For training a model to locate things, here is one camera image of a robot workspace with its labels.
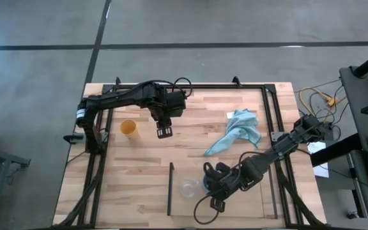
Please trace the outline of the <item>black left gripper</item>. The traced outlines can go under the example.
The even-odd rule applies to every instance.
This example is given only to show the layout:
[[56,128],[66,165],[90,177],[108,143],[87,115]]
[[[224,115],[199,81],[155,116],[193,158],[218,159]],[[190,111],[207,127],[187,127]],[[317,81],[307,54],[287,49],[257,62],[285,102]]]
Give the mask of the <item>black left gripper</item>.
[[151,117],[156,122],[157,127],[166,127],[157,129],[157,137],[163,139],[164,137],[171,137],[173,135],[171,128],[171,119],[167,112],[161,107],[153,107],[150,109]]

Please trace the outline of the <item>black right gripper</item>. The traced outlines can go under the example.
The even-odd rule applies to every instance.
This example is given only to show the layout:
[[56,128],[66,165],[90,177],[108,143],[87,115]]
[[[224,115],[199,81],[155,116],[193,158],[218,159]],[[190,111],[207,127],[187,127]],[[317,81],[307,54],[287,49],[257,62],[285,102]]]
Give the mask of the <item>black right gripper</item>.
[[209,163],[203,164],[203,171],[209,177],[208,197],[228,198],[243,186],[242,171],[239,167],[229,167],[219,162],[215,168]]

